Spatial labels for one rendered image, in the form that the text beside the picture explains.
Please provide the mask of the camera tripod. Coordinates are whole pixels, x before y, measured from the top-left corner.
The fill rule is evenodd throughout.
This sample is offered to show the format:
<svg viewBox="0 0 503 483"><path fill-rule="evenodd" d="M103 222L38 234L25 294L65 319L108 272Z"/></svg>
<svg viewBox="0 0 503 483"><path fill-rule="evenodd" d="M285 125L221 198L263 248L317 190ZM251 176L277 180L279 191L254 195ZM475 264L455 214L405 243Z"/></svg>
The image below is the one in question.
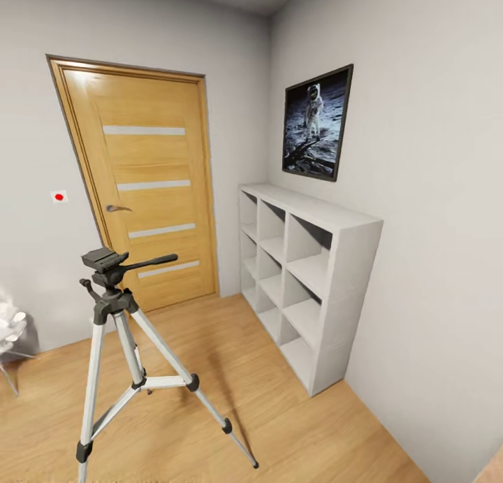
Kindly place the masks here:
<svg viewBox="0 0 503 483"><path fill-rule="evenodd" d="M177 260L177 254L169 254L168 256L157 257L153 260L144 261L142 263L131 264L129 266L121 266L128 259L129 253L123 255L102 247L101 249L92 250L81 256L85 266L94 268L92 275L93 281L96 284L105 288L104 295L99 296L93 291L90 280L81 279L80 284L87 288L89 294L96 301L94 306L94 331L92 341L92 351L90 356L89 375L87 380L87 393L85 402L85 413L82 425L82 437L78 443L76 459L79 460L79 476L78 483L86 483L87 464L89 455L92 453L93 441L107 427L107 425L125 408L125 405L142 390L147 390L151 394L150 389L160 387L179 387L186 386L190 391L194 391L198 397L204 402L205 406L215 416L216 420L221 424L226 435L230 435L231 439L238 445L241 452L247 456L248 460L254 465L255 469L259 464L242 446L242 443L233 434L231 421L224 419L221 414L214 408L210 400L199 389L199 378L197 374L192 375L182 365L182 362L169 348L168 344L160 336L160 333L153 327L150 320L146 318L145 313L139 309L139 305L133 299L132 292L129 288L124 291L115 288L118 285L124 274L128 270L135 268L164 264ZM132 336L132 330L129 327L128 320L124 312L126 309L132 317L139 323L139 326L153 340L163 355L171 362L172 366L180 374L179 376L158 376L147 377L146 370L140 362L138 346ZM119 338L121 339L122 348L124 349L126 360L128 361L129 370L131 371L133 383L128 390L119 397L118 401L93 425L94 411L96 408L97 386L99 384L99 374L101 367L101 357L103 350L104 328L107 323L107 316L111 314L114 318L115 326L117 327Z"/></svg>

